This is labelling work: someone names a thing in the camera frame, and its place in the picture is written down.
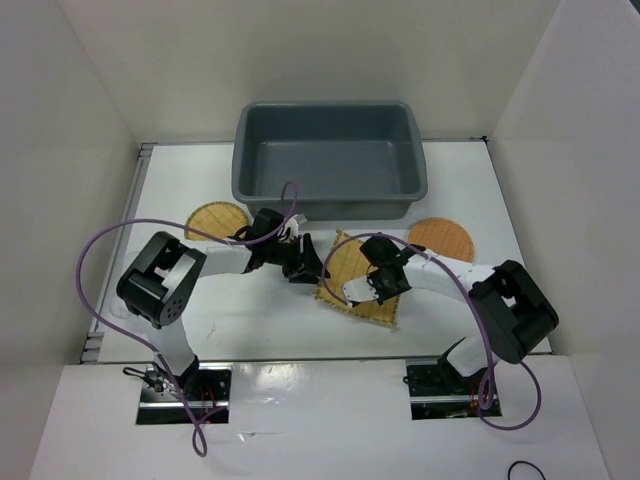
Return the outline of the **square woven bamboo tray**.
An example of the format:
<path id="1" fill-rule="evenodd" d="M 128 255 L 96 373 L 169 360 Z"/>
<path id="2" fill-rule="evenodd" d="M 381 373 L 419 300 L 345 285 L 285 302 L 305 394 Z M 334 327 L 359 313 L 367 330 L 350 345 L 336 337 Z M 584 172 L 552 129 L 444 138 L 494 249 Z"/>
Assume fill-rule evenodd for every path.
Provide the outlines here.
<path id="1" fill-rule="evenodd" d="M 395 328 L 400 297 L 378 303 L 367 276 L 377 272 L 363 255 L 360 239 L 348 241 L 328 262 L 326 282 L 320 281 L 314 298 L 336 310 L 380 326 Z"/>

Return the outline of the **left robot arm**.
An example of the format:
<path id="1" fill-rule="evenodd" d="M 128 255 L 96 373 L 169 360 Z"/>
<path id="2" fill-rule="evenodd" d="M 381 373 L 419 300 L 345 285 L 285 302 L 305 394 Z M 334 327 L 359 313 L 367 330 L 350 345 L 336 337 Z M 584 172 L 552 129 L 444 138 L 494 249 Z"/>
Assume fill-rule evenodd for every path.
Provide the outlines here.
<path id="1" fill-rule="evenodd" d="M 268 208 L 219 242 L 181 241 L 158 231 L 129 264 L 116 294 L 131 314 L 146 322 L 146 339 L 157 348 L 154 364 L 173 397 L 188 399 L 199 387 L 199 360 L 182 321 L 197 281 L 248 274 L 266 264 L 280 267 L 294 284 L 316 284 L 330 276 L 311 235 L 299 232 L 298 219 Z"/>

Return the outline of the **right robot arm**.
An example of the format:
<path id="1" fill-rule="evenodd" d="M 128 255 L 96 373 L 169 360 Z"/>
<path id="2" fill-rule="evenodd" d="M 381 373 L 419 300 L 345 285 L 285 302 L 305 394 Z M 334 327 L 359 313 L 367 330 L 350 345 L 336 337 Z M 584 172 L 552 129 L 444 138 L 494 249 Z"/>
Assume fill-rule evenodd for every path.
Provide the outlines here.
<path id="1" fill-rule="evenodd" d="M 456 342 L 441 355 L 438 381 L 450 393 L 463 391 L 490 361 L 522 361 L 559 325 L 559 316 L 520 263 L 498 266 L 469 263 L 417 244 L 400 249 L 386 236 L 360 247 L 373 270 L 346 282 L 351 306 L 380 305 L 420 289 L 463 302 L 480 321 L 480 334 Z"/>

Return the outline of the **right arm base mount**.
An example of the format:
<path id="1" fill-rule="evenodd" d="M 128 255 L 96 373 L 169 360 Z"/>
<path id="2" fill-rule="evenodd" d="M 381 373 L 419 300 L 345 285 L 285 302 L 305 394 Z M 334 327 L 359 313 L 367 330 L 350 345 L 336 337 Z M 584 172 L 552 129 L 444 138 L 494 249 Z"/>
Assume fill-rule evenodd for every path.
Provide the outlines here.
<path id="1" fill-rule="evenodd" d="M 461 377 L 435 358 L 407 360 L 402 381 L 408 390 L 412 419 L 477 418 L 485 372 L 481 368 L 470 377 Z"/>

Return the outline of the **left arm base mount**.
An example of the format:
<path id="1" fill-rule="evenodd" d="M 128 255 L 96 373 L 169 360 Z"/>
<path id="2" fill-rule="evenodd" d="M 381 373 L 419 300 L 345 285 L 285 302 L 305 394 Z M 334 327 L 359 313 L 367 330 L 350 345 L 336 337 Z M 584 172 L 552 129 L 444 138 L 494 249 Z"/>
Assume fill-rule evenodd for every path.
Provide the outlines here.
<path id="1" fill-rule="evenodd" d="M 190 420 L 175 389 L 162 380 L 151 364 L 134 368 L 126 366 L 122 373 L 142 382 L 138 403 L 137 425 L 189 424 Z M 205 362 L 196 379 L 184 391 L 190 408 L 204 424 L 227 424 L 232 384 L 232 365 Z"/>

